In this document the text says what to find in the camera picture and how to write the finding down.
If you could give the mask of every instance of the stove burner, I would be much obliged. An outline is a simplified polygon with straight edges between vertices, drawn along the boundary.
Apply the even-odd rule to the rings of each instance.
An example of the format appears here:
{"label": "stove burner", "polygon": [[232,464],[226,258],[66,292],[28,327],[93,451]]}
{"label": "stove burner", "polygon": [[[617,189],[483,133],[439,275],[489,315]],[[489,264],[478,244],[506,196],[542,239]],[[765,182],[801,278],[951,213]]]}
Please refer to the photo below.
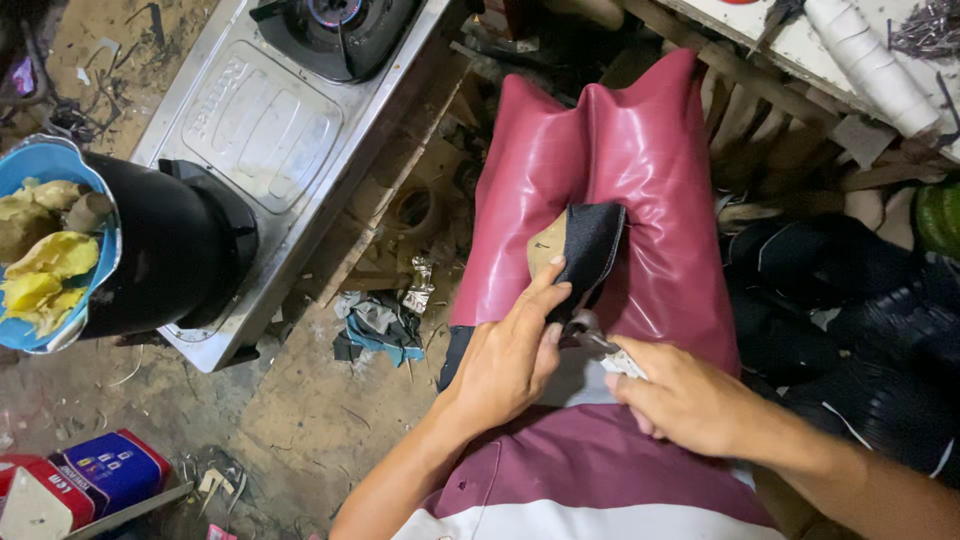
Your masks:
{"label": "stove burner", "polygon": [[313,18],[330,30],[341,25],[347,26],[354,19],[361,19],[365,4],[364,0],[307,0],[307,7],[310,8]]}
{"label": "stove burner", "polygon": [[263,38],[291,60],[330,81],[362,83],[390,56],[420,3],[258,0],[250,17]]}

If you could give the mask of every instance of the green object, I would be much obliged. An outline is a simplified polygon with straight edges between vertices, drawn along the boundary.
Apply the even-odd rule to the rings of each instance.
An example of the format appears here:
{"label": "green object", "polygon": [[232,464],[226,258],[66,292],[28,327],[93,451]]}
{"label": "green object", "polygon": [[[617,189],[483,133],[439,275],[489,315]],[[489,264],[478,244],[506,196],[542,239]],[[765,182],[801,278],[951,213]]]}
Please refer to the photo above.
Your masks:
{"label": "green object", "polygon": [[916,210],[917,232],[924,249],[960,258],[960,188],[922,187]]}

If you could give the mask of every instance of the hand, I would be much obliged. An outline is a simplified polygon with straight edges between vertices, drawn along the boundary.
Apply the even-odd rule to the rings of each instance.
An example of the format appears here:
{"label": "hand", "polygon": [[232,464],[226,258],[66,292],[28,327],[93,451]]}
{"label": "hand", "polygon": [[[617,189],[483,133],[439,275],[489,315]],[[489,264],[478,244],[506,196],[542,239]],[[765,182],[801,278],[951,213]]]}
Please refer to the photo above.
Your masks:
{"label": "hand", "polygon": [[543,393],[560,363],[563,327],[546,329],[546,315],[570,295],[569,282],[552,284],[564,269],[554,257],[530,283],[507,317],[477,326],[453,382],[438,398],[447,418],[471,435],[517,417]]}
{"label": "hand", "polygon": [[697,454],[754,457],[788,414],[739,380],[668,344],[614,336],[648,380],[608,374],[611,393],[629,405],[640,429]]}

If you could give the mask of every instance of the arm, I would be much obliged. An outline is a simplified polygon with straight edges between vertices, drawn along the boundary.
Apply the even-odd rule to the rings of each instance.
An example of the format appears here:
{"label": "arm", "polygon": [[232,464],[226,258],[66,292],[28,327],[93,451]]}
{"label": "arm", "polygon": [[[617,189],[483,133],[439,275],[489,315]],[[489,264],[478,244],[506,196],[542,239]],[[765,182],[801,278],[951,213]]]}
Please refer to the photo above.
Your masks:
{"label": "arm", "polygon": [[544,325],[570,295],[570,283],[552,284],[563,269],[563,257],[551,260],[503,321],[476,328],[453,382],[349,494],[330,540],[392,537],[446,482],[469,441],[537,400],[560,362],[562,328]]}
{"label": "arm", "polygon": [[960,494],[937,481],[816,430],[675,347],[612,341],[650,378],[607,379],[644,432],[773,469],[829,518],[871,540],[948,539],[960,531]]}

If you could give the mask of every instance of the black pot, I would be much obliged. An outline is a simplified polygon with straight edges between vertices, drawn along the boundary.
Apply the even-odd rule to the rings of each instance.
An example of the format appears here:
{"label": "black pot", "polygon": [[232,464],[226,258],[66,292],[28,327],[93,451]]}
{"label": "black pot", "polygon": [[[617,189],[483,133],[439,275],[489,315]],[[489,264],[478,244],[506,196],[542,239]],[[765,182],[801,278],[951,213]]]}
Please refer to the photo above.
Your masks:
{"label": "black pot", "polygon": [[[256,225],[246,204],[221,185],[204,188],[184,178],[190,175],[171,176],[184,162],[162,160],[161,172],[97,154],[84,154],[84,161],[113,193],[121,255],[113,274],[90,296],[81,338],[170,323],[198,328],[215,320],[256,250]],[[196,165],[185,165],[206,176]],[[239,211],[225,209],[218,202],[224,197]]]}

